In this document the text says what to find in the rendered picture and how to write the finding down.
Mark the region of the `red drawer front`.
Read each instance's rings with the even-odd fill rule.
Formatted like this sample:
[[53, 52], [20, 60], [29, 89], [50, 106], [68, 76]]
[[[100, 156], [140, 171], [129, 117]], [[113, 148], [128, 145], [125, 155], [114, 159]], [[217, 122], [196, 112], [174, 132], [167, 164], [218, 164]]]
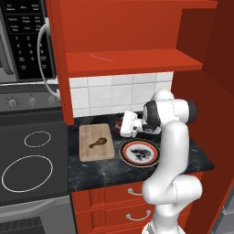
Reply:
[[154, 207], [144, 202], [76, 212], [78, 234], [142, 234]]
[[90, 208], [104, 207], [127, 201], [143, 200], [142, 196], [133, 196], [128, 193], [132, 188], [134, 193], [142, 193], [143, 181], [121, 184], [118, 186], [106, 186], [79, 192], [72, 192], [71, 198], [76, 212]]

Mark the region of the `red cabinet door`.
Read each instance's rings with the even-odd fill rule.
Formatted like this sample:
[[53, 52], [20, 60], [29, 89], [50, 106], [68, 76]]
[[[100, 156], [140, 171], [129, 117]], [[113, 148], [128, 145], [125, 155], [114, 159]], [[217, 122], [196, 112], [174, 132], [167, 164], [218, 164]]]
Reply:
[[187, 234], [209, 234], [234, 179], [234, 0], [215, 9], [182, 11], [176, 47], [203, 63], [199, 71], [174, 74], [172, 91], [197, 105], [190, 136], [215, 165], [202, 177]]

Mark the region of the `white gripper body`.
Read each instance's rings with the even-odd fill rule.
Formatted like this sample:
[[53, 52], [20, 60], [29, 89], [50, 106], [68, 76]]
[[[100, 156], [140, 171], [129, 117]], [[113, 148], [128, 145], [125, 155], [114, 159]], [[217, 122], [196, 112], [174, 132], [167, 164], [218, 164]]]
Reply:
[[134, 120], [137, 118], [135, 112], [126, 111], [122, 119], [120, 135], [122, 137], [131, 137], [133, 132]]

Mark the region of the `grey oven door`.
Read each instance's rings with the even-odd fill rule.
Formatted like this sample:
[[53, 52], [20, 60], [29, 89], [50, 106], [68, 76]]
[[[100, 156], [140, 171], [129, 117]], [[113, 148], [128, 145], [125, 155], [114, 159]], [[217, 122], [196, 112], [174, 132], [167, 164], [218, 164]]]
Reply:
[[0, 234], [77, 234], [70, 197], [0, 207]]

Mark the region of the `wooden cutting board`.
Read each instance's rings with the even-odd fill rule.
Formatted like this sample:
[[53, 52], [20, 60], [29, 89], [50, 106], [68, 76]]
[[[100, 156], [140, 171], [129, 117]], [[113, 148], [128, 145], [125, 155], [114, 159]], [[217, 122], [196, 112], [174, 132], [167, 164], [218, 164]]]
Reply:
[[[89, 148], [99, 138], [105, 137], [107, 143]], [[107, 123], [86, 124], [80, 126], [80, 160], [90, 162], [113, 159], [115, 156], [110, 127]]]

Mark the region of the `red cabinet shelf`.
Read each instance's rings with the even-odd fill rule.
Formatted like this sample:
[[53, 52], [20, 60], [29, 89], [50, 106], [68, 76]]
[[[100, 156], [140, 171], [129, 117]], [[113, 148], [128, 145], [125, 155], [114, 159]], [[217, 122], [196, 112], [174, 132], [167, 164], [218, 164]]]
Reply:
[[68, 53], [70, 77], [201, 70], [203, 64], [176, 49]]

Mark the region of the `black microwave oven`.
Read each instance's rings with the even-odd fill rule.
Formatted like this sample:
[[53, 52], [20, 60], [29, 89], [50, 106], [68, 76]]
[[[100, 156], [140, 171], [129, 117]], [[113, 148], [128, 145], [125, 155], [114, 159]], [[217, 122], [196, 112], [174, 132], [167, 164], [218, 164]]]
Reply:
[[46, 0], [0, 0], [0, 84], [42, 81], [37, 37]]

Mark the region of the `black hob stove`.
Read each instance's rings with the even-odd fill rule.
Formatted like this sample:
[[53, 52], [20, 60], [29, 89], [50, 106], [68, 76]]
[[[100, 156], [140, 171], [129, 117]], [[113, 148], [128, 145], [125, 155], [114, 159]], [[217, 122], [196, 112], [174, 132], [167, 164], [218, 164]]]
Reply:
[[49, 96], [42, 84], [0, 85], [0, 207], [69, 196], [68, 127]]

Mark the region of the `brown chicken drumstick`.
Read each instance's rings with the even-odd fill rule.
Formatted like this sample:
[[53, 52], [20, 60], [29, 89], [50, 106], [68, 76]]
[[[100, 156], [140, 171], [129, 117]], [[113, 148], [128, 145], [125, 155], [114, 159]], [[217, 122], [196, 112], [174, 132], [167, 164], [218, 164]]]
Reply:
[[95, 143], [90, 144], [89, 148], [93, 148], [96, 145], [103, 145], [103, 144], [106, 144], [106, 143], [107, 143], [107, 139], [105, 137], [101, 137]]

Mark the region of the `red wall cabinet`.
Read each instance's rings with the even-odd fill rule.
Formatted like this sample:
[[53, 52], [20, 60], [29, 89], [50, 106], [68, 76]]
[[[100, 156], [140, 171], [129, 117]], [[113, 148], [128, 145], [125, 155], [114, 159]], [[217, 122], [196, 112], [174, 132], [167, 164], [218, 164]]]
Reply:
[[217, 4], [216, 0], [46, 0], [65, 123], [74, 123], [68, 53], [178, 49], [182, 11], [215, 9]]

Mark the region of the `red condiment bottle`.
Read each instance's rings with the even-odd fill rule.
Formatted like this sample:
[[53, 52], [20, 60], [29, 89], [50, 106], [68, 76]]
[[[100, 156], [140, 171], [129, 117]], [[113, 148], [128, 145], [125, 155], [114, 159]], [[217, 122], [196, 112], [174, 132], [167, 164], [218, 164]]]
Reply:
[[114, 132], [116, 135], [120, 135], [121, 127], [122, 127], [122, 117], [117, 117], [114, 126]]

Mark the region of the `white plate with dark rim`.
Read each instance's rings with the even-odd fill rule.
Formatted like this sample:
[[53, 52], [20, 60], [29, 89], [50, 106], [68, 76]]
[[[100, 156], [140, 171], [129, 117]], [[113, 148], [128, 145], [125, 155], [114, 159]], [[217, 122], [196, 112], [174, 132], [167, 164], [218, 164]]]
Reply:
[[121, 145], [119, 155], [128, 165], [146, 168], [159, 162], [160, 148], [149, 140], [131, 139]]

